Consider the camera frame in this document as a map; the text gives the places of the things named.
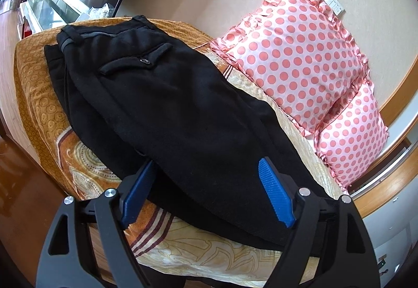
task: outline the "mattress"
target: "mattress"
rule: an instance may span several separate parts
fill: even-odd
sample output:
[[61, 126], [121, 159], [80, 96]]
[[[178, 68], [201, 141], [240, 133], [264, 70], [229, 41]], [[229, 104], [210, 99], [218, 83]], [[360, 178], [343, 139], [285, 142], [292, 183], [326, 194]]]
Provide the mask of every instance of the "mattress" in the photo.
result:
[[[90, 20], [77, 24], [108, 26], [130, 18]], [[234, 86], [268, 102], [278, 124], [288, 135], [302, 161], [326, 192], [338, 198], [342, 192], [308, 141], [287, 119], [277, 104], [241, 72], [209, 49], [208, 35], [175, 21], [151, 20], [169, 35], [206, 54]], [[68, 193], [85, 200], [117, 187], [116, 177], [72, 130], [52, 88], [43, 54], [46, 44], [55, 44], [60, 28], [32, 35], [16, 45], [14, 81], [22, 123], [43, 169]], [[140, 264], [172, 275], [203, 276], [248, 287], [262, 287], [281, 252], [260, 250], [197, 229], [146, 201], [135, 223], [125, 231]], [[311, 257], [302, 281], [314, 276], [318, 258]]]

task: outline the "pink polka dot pillow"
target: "pink polka dot pillow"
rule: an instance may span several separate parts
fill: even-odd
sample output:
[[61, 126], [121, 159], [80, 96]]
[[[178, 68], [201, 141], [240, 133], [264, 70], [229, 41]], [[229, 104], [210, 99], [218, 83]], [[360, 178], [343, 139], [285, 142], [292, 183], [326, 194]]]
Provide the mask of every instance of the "pink polka dot pillow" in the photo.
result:
[[361, 85], [367, 59], [322, 0], [264, 0], [211, 48], [313, 134], [334, 102]]
[[318, 156], [344, 188], [365, 173], [389, 136], [373, 88], [365, 79], [355, 96], [341, 97], [321, 124], [316, 139]]

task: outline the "bed sheet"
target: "bed sheet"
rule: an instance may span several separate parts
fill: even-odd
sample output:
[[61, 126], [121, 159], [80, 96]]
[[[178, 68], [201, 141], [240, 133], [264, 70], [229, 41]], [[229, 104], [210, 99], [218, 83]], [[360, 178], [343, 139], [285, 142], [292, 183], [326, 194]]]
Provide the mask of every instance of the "bed sheet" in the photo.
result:
[[[78, 24], [107, 26], [129, 19], [98, 19]], [[277, 104], [209, 50], [211, 37], [186, 23], [152, 22], [206, 54], [231, 84], [268, 102], [315, 180], [331, 197], [341, 195], [327, 168]], [[72, 131], [52, 88], [43, 47], [56, 43], [59, 30], [44, 31], [17, 44], [14, 78], [18, 107], [45, 171], [78, 199], [95, 198], [107, 188], [117, 187], [120, 180]], [[140, 264], [167, 274], [204, 276], [249, 287], [264, 286], [281, 255], [281, 252], [255, 249], [197, 229], [148, 201], [125, 235]], [[318, 259], [311, 257], [303, 281], [313, 277], [317, 264]]]

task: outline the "metal screw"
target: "metal screw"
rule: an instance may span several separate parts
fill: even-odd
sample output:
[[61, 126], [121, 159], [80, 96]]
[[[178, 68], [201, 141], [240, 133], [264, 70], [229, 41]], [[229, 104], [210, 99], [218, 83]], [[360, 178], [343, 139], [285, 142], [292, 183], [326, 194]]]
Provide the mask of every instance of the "metal screw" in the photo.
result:
[[347, 195], [343, 195], [342, 196], [342, 198], [341, 198], [341, 200], [344, 202], [344, 203], [351, 203], [351, 197], [350, 196], [347, 196]]
[[64, 198], [64, 204], [66, 204], [66, 205], [69, 205], [73, 202], [74, 202], [74, 197], [73, 196], [67, 196], [66, 198]]
[[301, 196], [309, 196], [311, 191], [308, 188], [300, 188], [299, 193]]
[[113, 196], [115, 196], [115, 195], [116, 195], [116, 193], [117, 193], [116, 189], [107, 189], [107, 190], [104, 192], [104, 195], [105, 195], [106, 197], [113, 197]]

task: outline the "black fabric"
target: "black fabric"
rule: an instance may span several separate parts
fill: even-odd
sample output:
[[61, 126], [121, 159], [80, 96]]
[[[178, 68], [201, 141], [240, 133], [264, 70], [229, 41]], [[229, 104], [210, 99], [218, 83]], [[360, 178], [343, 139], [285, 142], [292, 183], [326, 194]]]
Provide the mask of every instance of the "black fabric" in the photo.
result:
[[74, 26], [66, 25], [62, 28], [62, 31], [68, 34], [76, 45], [81, 45], [84, 42], [83, 37], [75, 30]]
[[[270, 157], [299, 187], [327, 195], [268, 103], [229, 84], [207, 57], [144, 17], [74, 29], [89, 38], [66, 44], [62, 53], [71, 37], [61, 32], [45, 56], [82, 142], [120, 178], [135, 173], [144, 154], [154, 159], [165, 175], [149, 199], [191, 225], [283, 250], [288, 230], [259, 180], [259, 160]], [[320, 254], [322, 236], [312, 255]]]
[[33, 288], [0, 240], [0, 287]]
[[195, 276], [176, 276], [170, 274], [163, 274], [155, 269], [149, 268], [139, 264], [141, 270], [146, 275], [152, 288], [184, 288], [186, 280], [203, 282], [212, 288], [241, 288], [242, 285], [235, 285], [233, 283], [222, 282], [210, 278], [202, 278]]

